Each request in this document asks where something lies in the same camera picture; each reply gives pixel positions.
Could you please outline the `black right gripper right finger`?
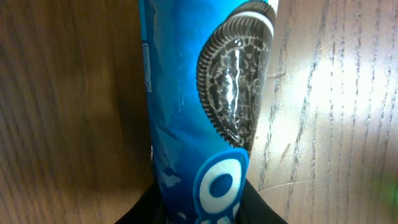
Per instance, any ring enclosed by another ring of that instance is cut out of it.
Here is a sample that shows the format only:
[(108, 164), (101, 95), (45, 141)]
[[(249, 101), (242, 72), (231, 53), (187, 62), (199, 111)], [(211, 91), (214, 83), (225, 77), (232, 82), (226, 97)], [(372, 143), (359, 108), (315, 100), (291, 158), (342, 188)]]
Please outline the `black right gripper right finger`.
[(236, 224), (287, 224), (281, 216), (266, 204), (247, 179), (234, 222)]

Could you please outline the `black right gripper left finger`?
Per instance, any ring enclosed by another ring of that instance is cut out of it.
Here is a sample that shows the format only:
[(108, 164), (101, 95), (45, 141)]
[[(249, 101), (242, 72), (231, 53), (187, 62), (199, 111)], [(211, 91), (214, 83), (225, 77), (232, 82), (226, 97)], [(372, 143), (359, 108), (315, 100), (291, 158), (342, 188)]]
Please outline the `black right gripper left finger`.
[(167, 212), (162, 200), (159, 184), (155, 180), (115, 224), (166, 224)]

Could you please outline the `blue Oreo cookie pack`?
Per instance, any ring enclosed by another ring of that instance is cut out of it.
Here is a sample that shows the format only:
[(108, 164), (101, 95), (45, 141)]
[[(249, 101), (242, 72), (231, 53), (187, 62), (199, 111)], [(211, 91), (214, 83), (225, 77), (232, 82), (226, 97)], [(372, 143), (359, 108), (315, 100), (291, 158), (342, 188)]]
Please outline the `blue Oreo cookie pack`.
[(235, 223), (277, 1), (141, 0), (152, 167), (167, 223)]

